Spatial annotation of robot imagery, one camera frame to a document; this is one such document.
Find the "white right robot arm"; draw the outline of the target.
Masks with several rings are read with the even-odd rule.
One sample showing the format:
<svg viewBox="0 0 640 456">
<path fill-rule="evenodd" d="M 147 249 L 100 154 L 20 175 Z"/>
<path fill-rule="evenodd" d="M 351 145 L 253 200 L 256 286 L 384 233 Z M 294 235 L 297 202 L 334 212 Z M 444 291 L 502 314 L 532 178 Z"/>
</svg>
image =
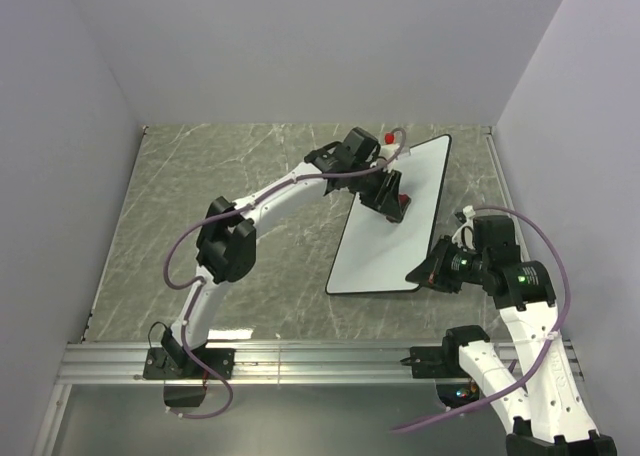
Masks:
<svg viewBox="0 0 640 456">
<path fill-rule="evenodd" d="M 467 374 L 479 386 L 505 428 L 508 454 L 616 454 L 613 438 L 599 431 L 575 383 L 549 274 L 541 263 L 522 260 L 514 237 L 476 235 L 467 249 L 445 236 L 406 279 L 444 293 L 475 284 L 493 299 L 522 378 L 500 362 L 479 326 L 448 330 L 441 362 L 448 373 Z"/>
</svg>

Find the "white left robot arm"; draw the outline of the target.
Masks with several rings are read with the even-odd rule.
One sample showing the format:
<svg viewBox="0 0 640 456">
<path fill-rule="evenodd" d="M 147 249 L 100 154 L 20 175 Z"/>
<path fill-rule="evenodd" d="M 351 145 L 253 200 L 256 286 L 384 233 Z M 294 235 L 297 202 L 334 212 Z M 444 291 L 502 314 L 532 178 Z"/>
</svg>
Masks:
<svg viewBox="0 0 640 456">
<path fill-rule="evenodd" d="M 161 338 L 169 369 L 179 378 L 207 372 L 203 352 L 209 325 L 231 285 L 253 269 L 259 238 L 280 219 L 345 189 L 388 221 L 401 222 L 410 199 L 399 191 L 401 174 L 393 164 L 405 153 L 397 144 L 384 145 L 365 156 L 323 147 L 259 192 L 233 202 L 223 197 L 214 200 L 206 218 L 192 227 L 198 234 L 194 277 L 176 283 L 168 274 L 163 276 L 169 288 L 188 292 L 177 320 Z"/>
</svg>

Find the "white whiteboard black frame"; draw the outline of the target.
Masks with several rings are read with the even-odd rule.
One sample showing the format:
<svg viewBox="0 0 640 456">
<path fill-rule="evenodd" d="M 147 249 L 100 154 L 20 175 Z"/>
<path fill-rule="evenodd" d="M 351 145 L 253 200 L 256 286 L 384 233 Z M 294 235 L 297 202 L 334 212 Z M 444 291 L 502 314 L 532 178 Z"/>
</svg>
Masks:
<svg viewBox="0 0 640 456">
<path fill-rule="evenodd" d="M 353 199 L 325 291 L 331 296 L 412 293 L 408 280 L 431 247 L 452 136 L 406 148 L 386 187 Z"/>
</svg>

